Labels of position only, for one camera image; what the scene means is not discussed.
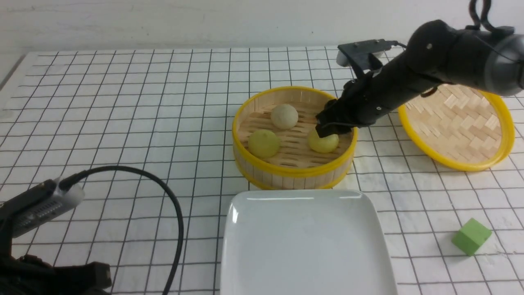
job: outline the green cube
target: green cube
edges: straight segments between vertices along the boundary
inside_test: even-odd
[[[466,255],[472,256],[491,236],[491,230],[471,218],[456,233],[451,242]]]

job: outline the wire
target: wire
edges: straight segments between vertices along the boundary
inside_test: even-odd
[[[400,47],[402,47],[404,49],[408,48],[408,46],[406,46],[406,44],[400,43],[399,41],[395,41],[395,45],[396,46],[400,46]]]
[[[180,256],[182,255],[182,242],[184,239],[184,221],[182,219],[182,209],[180,207],[180,203],[178,203],[177,197],[174,195],[173,191],[160,178],[158,178],[154,174],[151,174],[147,171],[133,168],[133,167],[128,167],[128,166],[113,165],[113,166],[102,166],[102,167],[97,167],[97,168],[93,168],[89,170],[84,170],[82,172],[79,172],[79,173],[76,173],[69,177],[64,178],[62,181],[60,181],[58,186],[61,190],[68,191],[73,185],[77,184],[78,182],[88,177],[89,175],[99,173],[99,172],[106,172],[106,171],[125,171],[125,172],[130,172],[130,173],[145,176],[149,178],[150,180],[158,183],[163,188],[164,192],[166,192],[166,194],[171,199],[171,201],[173,202],[174,209],[177,213],[177,220],[178,220],[178,242],[177,242],[177,250],[174,255],[174,261],[171,266],[171,271],[169,272],[166,286],[164,288],[164,291],[162,292],[162,295],[168,295],[169,290],[171,289],[171,285],[173,284],[174,275],[177,272],[178,263],[180,262]]]
[[[518,64],[521,64],[521,63],[524,62],[524,60],[514,60],[514,59],[512,59],[512,58],[509,58],[509,57],[503,55],[503,54],[500,53],[498,50],[496,50],[493,46],[491,46],[488,42],[482,40],[482,39],[481,39],[480,37],[478,37],[477,35],[473,35],[473,36],[474,36],[475,38],[477,38],[480,42],[482,42],[484,45],[486,45],[487,47],[489,47],[489,48],[490,48],[494,53],[496,53],[496,54],[498,54],[498,55],[500,55],[500,56],[502,56],[502,57],[504,57],[504,58],[506,58],[506,59],[508,59],[508,60],[510,60],[510,61],[512,61],[512,62],[516,62],[516,63],[518,63]]]

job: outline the white table surface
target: white table surface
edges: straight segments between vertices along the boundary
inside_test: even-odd
[[[273,87],[340,94],[352,72],[336,54],[333,46],[29,54],[31,65],[18,69],[24,78],[9,82],[19,85],[11,116],[0,121],[0,201],[93,166],[144,168],[167,180],[183,208],[187,239],[172,289],[218,294],[228,205],[255,189],[233,161],[233,116]],[[524,294],[524,96],[505,101],[517,128],[513,154],[484,172],[435,164],[396,113],[360,130],[353,168],[337,188],[374,202],[400,294]],[[105,262],[112,293],[158,294],[177,242],[173,205],[127,173],[93,175],[83,186],[86,200],[17,238],[14,255],[56,266]],[[451,237],[471,217],[494,234],[467,258]]]

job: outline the woven bamboo lid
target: woven bamboo lid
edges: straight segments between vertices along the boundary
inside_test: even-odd
[[[511,152],[515,129],[499,96],[441,85],[399,108],[404,129],[428,156],[454,169],[479,171]]]

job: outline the square plate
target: square plate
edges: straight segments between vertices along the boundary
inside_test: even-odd
[[[397,295],[384,234],[357,191],[251,191],[227,214],[223,295]]]

